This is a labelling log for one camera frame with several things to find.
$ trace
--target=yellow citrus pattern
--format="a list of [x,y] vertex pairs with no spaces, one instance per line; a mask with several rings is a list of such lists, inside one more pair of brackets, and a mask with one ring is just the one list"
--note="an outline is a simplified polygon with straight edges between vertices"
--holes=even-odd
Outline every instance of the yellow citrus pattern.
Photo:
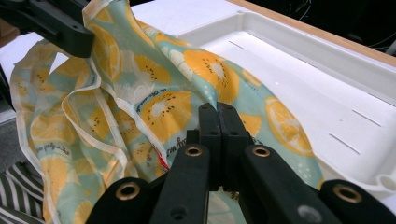
[[90,73],[90,67],[84,59],[71,57],[55,69],[56,73],[66,77],[79,77]]
[[[44,185],[44,189],[43,190],[44,190],[44,192],[48,192],[46,185]],[[46,220],[47,223],[53,223],[52,218],[50,216],[49,204],[48,204],[48,201],[46,199],[47,199],[47,196],[44,195],[44,200],[43,200],[43,218],[44,218],[44,220]]]
[[77,139],[76,131],[63,114],[40,114],[32,121],[30,129],[35,143],[66,143],[71,144]]
[[244,113],[239,113],[239,117],[250,135],[253,137],[257,136],[262,127],[262,117]]
[[152,80],[166,84],[171,82],[171,75],[169,72],[164,67],[156,64],[150,58],[144,55],[135,55],[134,59],[136,60],[140,71],[148,72]]
[[242,69],[242,77],[244,78],[245,81],[247,81],[248,83],[251,83],[252,85],[259,87],[262,83],[253,75],[251,75],[251,73],[249,73],[247,70]]
[[239,76],[223,58],[208,51],[184,51],[186,64],[218,92],[219,101],[231,105],[239,93]]
[[191,93],[167,91],[150,100],[143,108],[142,120],[165,143],[186,127],[191,119]]
[[96,171],[96,168],[93,169],[85,158],[74,160],[73,167],[78,175],[90,175]]
[[269,126],[276,139],[292,152],[314,156],[303,127],[289,110],[275,96],[265,98],[265,103]]
[[85,200],[80,203],[76,208],[73,223],[85,223],[90,216],[92,209],[93,206],[89,201]]
[[18,94],[21,97],[27,96],[27,87],[25,81],[21,77],[17,77],[16,87],[18,88]]
[[117,81],[121,75],[121,54],[116,40],[105,29],[96,24],[91,25],[95,34],[92,45],[92,57],[98,61],[98,66],[112,82]]
[[126,7],[126,18],[128,19],[129,24],[131,25],[132,29],[134,29],[134,32],[142,38],[146,43],[148,43],[150,46],[154,47],[154,43],[149,39],[148,36],[146,36],[145,32],[143,32],[142,28],[140,27],[139,23],[137,22],[137,19],[134,17],[134,14],[131,11],[131,8]]
[[32,69],[32,82],[35,83],[37,86],[40,86],[44,83],[49,76],[50,70],[48,68],[38,68]]
[[174,45],[178,46],[183,46],[187,47],[189,44],[186,41],[183,41],[181,39],[173,38],[172,36],[166,35],[164,33],[158,33],[155,35],[155,41],[160,42],[160,41],[166,41]]
[[98,14],[96,14],[95,19],[106,23],[114,23],[113,16],[106,9],[103,9]]
[[44,185],[48,185],[46,188],[49,189],[52,200],[56,204],[67,181],[67,164],[62,158],[56,156],[48,156],[40,162],[46,178]]
[[44,82],[40,86],[40,91],[43,93],[53,93],[56,91],[56,87],[54,87],[52,84],[50,84],[48,82]]
[[140,26],[140,28],[145,32],[145,34],[149,37],[152,37],[153,35],[156,35],[160,32],[159,30],[155,29],[152,26],[145,24],[142,21],[136,20],[136,22]]
[[146,171],[150,176],[161,176],[163,175],[163,169],[161,163],[158,160],[157,151],[154,149],[150,142],[141,142],[133,145],[132,160],[135,165],[146,165],[143,172]]
[[142,163],[146,160],[149,150],[152,148],[150,142],[142,142],[134,144],[132,158],[136,164]]
[[101,107],[97,107],[93,110],[90,118],[87,120],[87,123],[91,132],[94,133],[94,135],[97,136],[100,140],[105,139],[110,132],[105,113],[103,112]]
[[119,125],[119,130],[125,143],[134,141],[141,134],[141,132],[136,127],[134,119],[131,118],[125,111],[119,110],[114,114],[114,118]]

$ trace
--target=cloth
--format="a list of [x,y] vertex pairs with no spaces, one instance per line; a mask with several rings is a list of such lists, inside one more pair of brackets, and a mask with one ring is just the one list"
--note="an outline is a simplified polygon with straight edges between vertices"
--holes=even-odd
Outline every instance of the cloth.
[[[85,222],[115,181],[161,176],[186,131],[199,128],[205,103],[235,107],[257,144],[319,185],[302,126],[249,71],[138,21],[125,0],[93,0],[83,14],[95,34],[91,58],[67,55],[50,73],[66,53],[41,41],[11,76],[21,148],[43,176],[46,222]],[[233,195],[210,193],[209,223],[244,222]]]
[[44,223],[43,185],[28,166],[17,162],[0,174],[0,223]]

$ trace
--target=plastic tray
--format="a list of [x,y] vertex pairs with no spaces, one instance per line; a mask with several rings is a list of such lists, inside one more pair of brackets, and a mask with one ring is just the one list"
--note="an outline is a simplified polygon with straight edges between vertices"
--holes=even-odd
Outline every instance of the plastic tray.
[[178,37],[266,85],[304,126],[326,179],[396,193],[396,68],[250,12]]

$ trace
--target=gray striped cloth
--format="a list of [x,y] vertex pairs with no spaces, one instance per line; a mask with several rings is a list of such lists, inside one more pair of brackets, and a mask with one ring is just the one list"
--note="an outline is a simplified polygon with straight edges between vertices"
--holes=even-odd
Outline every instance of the gray striped cloth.
[[44,223],[43,185],[32,168],[18,162],[0,174],[0,223]]

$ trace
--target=cable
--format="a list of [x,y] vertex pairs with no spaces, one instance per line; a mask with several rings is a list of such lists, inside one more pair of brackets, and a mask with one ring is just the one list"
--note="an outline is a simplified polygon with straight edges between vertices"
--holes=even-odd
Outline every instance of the cable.
[[311,8],[311,5],[312,5],[311,0],[308,0],[307,2],[309,2],[309,7],[308,7],[308,9],[306,10],[306,12],[303,14],[303,16],[299,19],[299,21],[302,20],[303,17],[305,17],[306,13],[308,13],[309,9]]
[[385,38],[385,39],[383,39],[383,40],[379,41],[378,43],[376,43],[376,44],[372,44],[372,45],[370,45],[370,46],[367,46],[367,47],[369,47],[369,48],[372,48],[372,47],[374,47],[375,45],[379,45],[379,44],[381,44],[381,43],[383,43],[383,42],[385,42],[385,41],[389,40],[389,39],[390,39],[391,37],[393,37],[394,35],[396,35],[396,32],[395,32],[395,33],[393,33],[393,35],[390,35],[390,36],[388,36],[387,38]]

